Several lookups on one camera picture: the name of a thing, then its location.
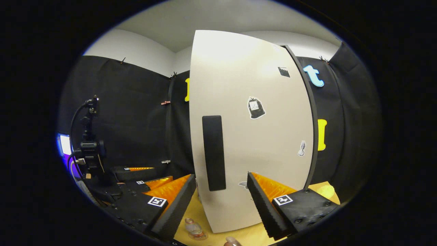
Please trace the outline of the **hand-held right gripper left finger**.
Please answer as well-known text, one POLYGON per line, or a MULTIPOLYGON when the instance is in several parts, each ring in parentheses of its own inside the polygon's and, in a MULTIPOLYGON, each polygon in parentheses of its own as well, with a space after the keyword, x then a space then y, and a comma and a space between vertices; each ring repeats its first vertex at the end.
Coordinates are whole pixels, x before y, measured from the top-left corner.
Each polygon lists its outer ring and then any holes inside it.
POLYGON ((189 174, 150 191, 123 187, 119 199, 104 211, 127 227, 161 241, 173 240, 196 189, 196 177, 189 174))

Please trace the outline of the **clear plastic bottle red label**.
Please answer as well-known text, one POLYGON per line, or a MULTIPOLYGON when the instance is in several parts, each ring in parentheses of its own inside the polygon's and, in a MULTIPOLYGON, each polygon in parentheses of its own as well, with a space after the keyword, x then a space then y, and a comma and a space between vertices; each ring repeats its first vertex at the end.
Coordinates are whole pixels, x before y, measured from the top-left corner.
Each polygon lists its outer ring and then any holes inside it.
POLYGON ((204 232, 200 224, 195 222, 192 218, 185 218, 184 222, 185 222, 184 227, 187 232, 192 232, 192 233, 204 232))

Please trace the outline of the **beige cabinet door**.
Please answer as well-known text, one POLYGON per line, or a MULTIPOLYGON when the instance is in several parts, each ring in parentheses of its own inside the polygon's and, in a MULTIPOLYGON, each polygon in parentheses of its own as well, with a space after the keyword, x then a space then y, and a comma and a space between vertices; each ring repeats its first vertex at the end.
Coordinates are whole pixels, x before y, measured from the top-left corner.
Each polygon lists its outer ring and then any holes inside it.
POLYGON ((243 185, 247 174, 302 190, 311 165, 312 114, 299 70, 279 45, 237 33, 197 30, 189 89, 195 176, 212 232, 261 223, 243 185), (209 191, 205 115, 222 117, 226 189, 221 191, 209 191))

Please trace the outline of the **black cabinet door handle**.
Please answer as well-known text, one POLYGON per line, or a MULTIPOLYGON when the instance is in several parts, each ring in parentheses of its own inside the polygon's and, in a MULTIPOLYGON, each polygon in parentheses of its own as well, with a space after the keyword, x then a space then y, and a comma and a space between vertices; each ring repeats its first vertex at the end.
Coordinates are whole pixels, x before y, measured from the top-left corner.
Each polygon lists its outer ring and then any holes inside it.
POLYGON ((209 191, 226 189, 223 124, 220 115, 202 117, 203 149, 209 191))

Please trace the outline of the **lit monitor screen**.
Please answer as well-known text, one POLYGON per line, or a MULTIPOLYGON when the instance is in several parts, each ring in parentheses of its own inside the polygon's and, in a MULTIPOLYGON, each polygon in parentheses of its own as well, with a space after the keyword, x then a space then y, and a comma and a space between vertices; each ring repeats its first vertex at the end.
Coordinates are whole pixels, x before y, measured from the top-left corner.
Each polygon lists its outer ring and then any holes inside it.
POLYGON ((67 157, 72 154, 70 136, 68 134, 58 133, 56 141, 60 157, 67 159, 67 157))

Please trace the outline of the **black backdrop cloth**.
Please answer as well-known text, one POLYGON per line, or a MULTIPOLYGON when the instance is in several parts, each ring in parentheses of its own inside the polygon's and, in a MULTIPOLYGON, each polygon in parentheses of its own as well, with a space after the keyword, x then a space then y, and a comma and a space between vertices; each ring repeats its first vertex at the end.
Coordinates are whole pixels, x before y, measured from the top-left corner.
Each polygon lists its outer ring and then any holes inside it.
MULTIPOLYGON (((328 181, 341 201, 365 184, 380 153, 381 107, 376 87, 358 57, 342 44, 329 65, 297 56, 302 67, 319 71, 323 87, 312 86, 318 118, 326 120, 311 185, 328 181)), ((153 167, 159 177, 195 172, 190 137, 190 71, 176 79, 118 60, 83 56, 61 95, 57 132, 69 134, 76 109, 96 94, 100 98, 93 133, 108 151, 105 170, 114 166, 153 167), (170 104, 161 105, 169 100, 170 104)))

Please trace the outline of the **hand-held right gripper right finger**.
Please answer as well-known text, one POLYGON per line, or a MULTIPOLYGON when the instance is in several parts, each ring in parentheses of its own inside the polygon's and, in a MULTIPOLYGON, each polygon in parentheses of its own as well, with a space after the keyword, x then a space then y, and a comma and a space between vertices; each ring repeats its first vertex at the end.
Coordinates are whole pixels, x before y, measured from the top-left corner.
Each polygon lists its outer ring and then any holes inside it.
POLYGON ((274 240, 306 233, 340 207, 315 190, 295 190, 254 172, 247 174, 247 187, 267 235, 274 240))

